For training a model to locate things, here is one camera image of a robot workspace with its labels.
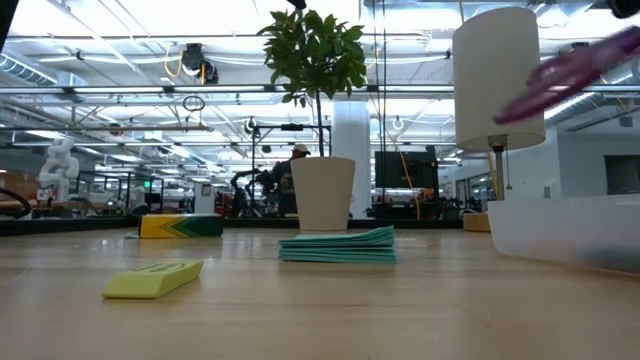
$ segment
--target purple object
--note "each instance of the purple object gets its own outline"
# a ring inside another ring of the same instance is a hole
[[[640,28],[633,26],[588,48],[576,49],[544,62],[531,73],[528,89],[495,117],[509,124],[543,112],[589,86],[640,47]],[[553,91],[556,86],[566,87]]]

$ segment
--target yellow eraser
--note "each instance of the yellow eraser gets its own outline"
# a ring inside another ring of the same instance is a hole
[[[157,299],[195,280],[202,261],[163,261],[134,271],[117,274],[104,289],[105,298]]]

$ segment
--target small tree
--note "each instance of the small tree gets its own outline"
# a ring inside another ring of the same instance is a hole
[[[272,12],[275,23],[258,32],[273,37],[267,41],[265,64],[273,69],[271,83],[284,76],[287,94],[283,103],[294,101],[302,107],[306,96],[315,99],[318,125],[322,126],[320,93],[333,99],[336,92],[347,91],[351,97],[353,87],[362,87],[367,75],[364,52],[358,40],[362,26],[347,28],[346,22],[336,24],[333,15],[322,18],[315,11],[303,15],[297,10]],[[324,156],[323,129],[320,128],[320,156]]]

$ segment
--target cap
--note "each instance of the cap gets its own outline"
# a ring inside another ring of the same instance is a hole
[[[307,155],[311,155],[311,152],[309,151],[309,149],[307,149],[307,147],[304,144],[298,144],[296,146],[293,147],[293,151],[300,151],[301,153],[305,153]]]

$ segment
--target plant pot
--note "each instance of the plant pot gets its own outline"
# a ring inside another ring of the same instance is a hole
[[[338,157],[291,162],[301,232],[345,232],[356,162]]]

